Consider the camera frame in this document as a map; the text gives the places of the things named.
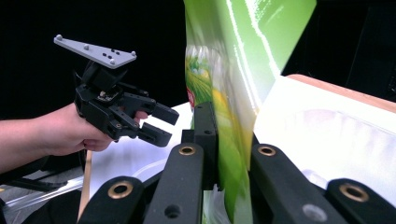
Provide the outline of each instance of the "black mount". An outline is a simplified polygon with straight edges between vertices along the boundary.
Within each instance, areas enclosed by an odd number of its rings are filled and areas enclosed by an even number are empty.
[[[172,134],[148,123],[140,128],[133,118],[137,111],[144,111],[152,117],[175,124],[178,113],[149,98],[147,91],[120,83],[126,73],[123,67],[109,69],[90,62],[80,79],[81,84],[76,87],[78,113],[113,139],[139,137],[157,147],[165,147]]]

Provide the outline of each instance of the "green bag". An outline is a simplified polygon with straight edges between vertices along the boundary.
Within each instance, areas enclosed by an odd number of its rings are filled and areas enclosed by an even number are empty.
[[[184,0],[184,3],[189,100],[192,107],[213,102],[225,209],[232,223],[251,223],[248,169],[254,122],[316,1]],[[210,214],[213,210],[206,211],[209,214],[204,213],[204,221],[216,223]]]

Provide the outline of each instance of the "black background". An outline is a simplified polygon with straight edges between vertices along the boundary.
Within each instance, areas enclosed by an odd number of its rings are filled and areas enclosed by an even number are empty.
[[[396,102],[396,1],[317,0],[282,75]]]
[[[0,2],[0,119],[33,118],[70,104],[73,70],[88,60],[53,37],[134,50],[122,80],[168,106],[188,101],[182,0]]]

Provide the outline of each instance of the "table surface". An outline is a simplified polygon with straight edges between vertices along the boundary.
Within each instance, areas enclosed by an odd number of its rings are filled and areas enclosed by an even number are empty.
[[[358,91],[353,91],[350,89],[346,89],[340,86],[333,85],[331,83],[327,83],[324,81],[320,81],[318,79],[314,79],[312,77],[307,77],[303,75],[293,74],[289,75],[288,78],[292,78],[297,81],[301,81],[303,83],[321,88],[326,91],[332,91],[334,93],[340,94],[347,98],[351,98],[367,105],[372,105],[384,110],[388,110],[390,112],[396,113],[396,103],[386,101],[368,94],[364,94]],[[87,159],[85,165],[85,173],[84,173],[84,183],[81,192],[81,200],[80,200],[80,208],[78,216],[82,214],[85,206],[87,205],[90,199],[90,181],[91,181],[91,168],[92,168],[92,152],[87,152]]]

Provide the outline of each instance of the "human hand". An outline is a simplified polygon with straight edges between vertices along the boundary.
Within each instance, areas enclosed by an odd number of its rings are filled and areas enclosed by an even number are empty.
[[[139,122],[148,115],[138,111],[134,120]],[[46,154],[62,156],[86,148],[101,151],[113,141],[107,134],[92,126],[78,115],[74,104],[36,119]]]

